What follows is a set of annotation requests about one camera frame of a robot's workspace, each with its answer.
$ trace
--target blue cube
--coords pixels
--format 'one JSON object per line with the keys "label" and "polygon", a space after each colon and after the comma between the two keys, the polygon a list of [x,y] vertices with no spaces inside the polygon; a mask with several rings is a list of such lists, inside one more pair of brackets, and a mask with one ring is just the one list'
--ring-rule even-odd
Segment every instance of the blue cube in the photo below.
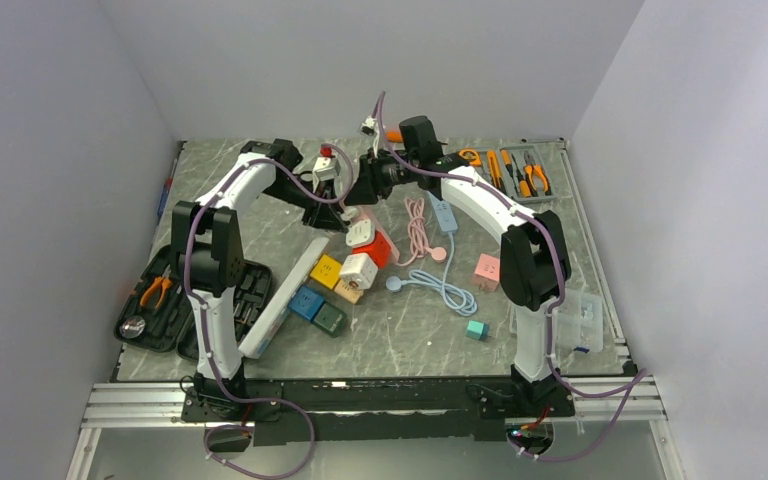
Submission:
{"label": "blue cube", "polygon": [[466,336],[475,340],[484,340],[490,333],[490,325],[470,320],[466,326]]}
{"label": "blue cube", "polygon": [[290,299],[290,303],[287,306],[308,322],[313,322],[314,317],[319,313],[319,309],[322,308],[324,303],[325,297],[316,293],[310,287],[302,285],[296,294],[293,295],[293,298]]}

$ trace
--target orange pliers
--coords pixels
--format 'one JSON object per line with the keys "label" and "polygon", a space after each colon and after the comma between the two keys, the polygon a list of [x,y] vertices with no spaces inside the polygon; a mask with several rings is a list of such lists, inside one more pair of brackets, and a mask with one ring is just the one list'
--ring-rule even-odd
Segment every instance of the orange pliers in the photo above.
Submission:
{"label": "orange pliers", "polygon": [[543,187],[543,195],[551,195],[552,187],[549,185],[549,180],[546,178],[546,174],[543,173],[543,166],[538,165],[534,161],[534,157],[530,153],[525,153],[525,178],[528,180],[528,186],[531,187],[531,191],[537,195],[537,186],[534,184],[534,177],[537,176]]}
{"label": "orange pliers", "polygon": [[169,291],[170,288],[172,288],[172,285],[174,285],[174,282],[169,279],[169,274],[171,272],[172,272],[172,267],[170,265],[167,265],[166,269],[163,270],[163,275],[159,277],[154,277],[154,282],[152,282],[151,286],[148,287],[146,291],[143,292],[142,297],[140,297],[140,308],[146,308],[149,300],[151,300],[151,297],[153,297],[158,290],[160,290],[160,297],[157,299],[156,302],[154,302],[154,307],[152,307],[151,309],[157,310],[163,306],[163,302],[166,301],[166,293]]}

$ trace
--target pink round plug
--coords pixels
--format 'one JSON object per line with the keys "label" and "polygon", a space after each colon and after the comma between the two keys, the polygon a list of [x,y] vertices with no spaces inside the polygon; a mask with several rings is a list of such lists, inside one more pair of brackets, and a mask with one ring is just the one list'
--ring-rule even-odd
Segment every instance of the pink round plug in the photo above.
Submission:
{"label": "pink round plug", "polygon": [[431,259],[437,263],[443,263],[446,260],[446,249],[443,247],[429,248],[428,253],[431,254]]}

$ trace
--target clear plastic box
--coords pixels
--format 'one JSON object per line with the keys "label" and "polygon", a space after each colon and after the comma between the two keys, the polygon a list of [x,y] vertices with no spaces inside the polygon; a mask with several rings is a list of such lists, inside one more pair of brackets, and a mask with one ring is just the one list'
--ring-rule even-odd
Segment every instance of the clear plastic box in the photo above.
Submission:
{"label": "clear plastic box", "polygon": [[[534,315],[546,315],[546,307],[554,299],[540,306]],[[578,290],[566,290],[566,299],[554,312],[555,345],[564,348],[586,348],[589,352],[601,352],[603,347],[602,299]],[[511,333],[516,333],[513,311],[510,316]]]}

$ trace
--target pink cube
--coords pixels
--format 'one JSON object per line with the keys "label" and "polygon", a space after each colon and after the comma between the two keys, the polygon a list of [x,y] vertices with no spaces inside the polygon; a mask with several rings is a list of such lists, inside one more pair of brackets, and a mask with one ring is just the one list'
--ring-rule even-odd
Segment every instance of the pink cube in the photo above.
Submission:
{"label": "pink cube", "polygon": [[472,274],[472,284],[485,292],[496,291],[499,286],[499,259],[482,253]]}

